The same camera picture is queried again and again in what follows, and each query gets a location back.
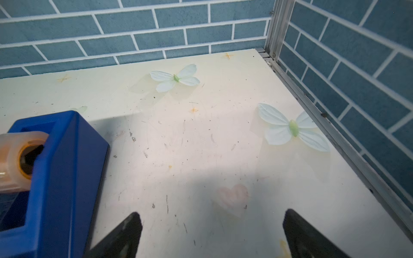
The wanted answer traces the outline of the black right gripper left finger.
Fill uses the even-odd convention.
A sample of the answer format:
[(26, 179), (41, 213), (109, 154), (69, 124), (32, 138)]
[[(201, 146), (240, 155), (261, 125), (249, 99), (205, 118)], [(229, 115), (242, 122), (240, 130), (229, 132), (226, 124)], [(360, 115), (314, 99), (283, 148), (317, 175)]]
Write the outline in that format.
[(85, 258), (135, 258), (142, 230), (140, 215), (133, 212), (95, 247), (85, 252)]

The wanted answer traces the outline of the blue tape dispenser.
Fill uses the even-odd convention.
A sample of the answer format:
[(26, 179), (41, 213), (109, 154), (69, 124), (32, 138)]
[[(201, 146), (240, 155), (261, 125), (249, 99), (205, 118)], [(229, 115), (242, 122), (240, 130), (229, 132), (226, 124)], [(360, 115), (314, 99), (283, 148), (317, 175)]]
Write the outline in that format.
[(14, 122), (11, 133), (48, 134), (32, 186), (1, 222), (3, 258), (80, 258), (86, 249), (108, 142), (76, 111)]

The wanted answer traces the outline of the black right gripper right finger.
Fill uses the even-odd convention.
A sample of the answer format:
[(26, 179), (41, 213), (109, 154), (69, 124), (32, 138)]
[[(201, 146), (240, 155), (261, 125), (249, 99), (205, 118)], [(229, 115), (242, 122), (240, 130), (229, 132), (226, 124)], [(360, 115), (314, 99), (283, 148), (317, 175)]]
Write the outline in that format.
[(293, 209), (286, 211), (283, 229), (293, 258), (349, 258)]

